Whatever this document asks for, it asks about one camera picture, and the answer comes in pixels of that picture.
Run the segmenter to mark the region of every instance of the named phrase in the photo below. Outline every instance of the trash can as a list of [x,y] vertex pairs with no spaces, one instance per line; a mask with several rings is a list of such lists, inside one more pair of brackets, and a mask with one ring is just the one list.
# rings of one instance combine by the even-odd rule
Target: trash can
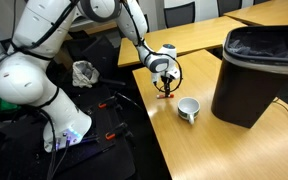
[[211,110],[251,128],[288,81],[288,26],[250,26],[229,32]]

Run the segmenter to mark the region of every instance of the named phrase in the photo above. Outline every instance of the green object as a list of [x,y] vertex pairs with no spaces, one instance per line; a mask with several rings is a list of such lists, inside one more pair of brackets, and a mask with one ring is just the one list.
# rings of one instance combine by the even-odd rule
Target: green object
[[0,98],[0,111],[19,110],[21,106],[4,101]]

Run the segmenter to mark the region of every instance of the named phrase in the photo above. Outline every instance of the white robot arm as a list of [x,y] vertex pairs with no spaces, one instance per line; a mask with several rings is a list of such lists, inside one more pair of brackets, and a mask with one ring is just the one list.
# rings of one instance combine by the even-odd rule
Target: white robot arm
[[[121,31],[139,52],[141,62],[159,76],[178,79],[176,49],[164,45],[158,52],[150,49],[144,34],[147,24],[136,0],[29,0],[12,39],[8,56],[0,60],[0,97],[7,102],[43,109],[52,119],[56,147],[81,142],[91,118],[79,110],[64,91],[55,86],[45,71],[57,54],[76,17],[81,13],[103,22],[115,19]],[[51,124],[44,129],[44,148],[54,150]]]

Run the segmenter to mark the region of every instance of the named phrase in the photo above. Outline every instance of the cup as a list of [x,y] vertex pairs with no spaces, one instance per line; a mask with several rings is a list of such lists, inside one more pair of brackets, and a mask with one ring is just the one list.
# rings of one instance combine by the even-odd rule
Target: cup
[[200,111],[200,103],[194,98],[185,97],[178,102],[177,110],[181,118],[188,120],[190,124],[194,124],[194,119]]

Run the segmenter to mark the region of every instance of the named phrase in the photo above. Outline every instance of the trash bag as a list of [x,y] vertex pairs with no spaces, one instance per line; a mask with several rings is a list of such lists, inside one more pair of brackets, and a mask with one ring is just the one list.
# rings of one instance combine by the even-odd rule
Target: trash bag
[[73,63],[73,86],[91,88],[98,82],[100,73],[88,61]]

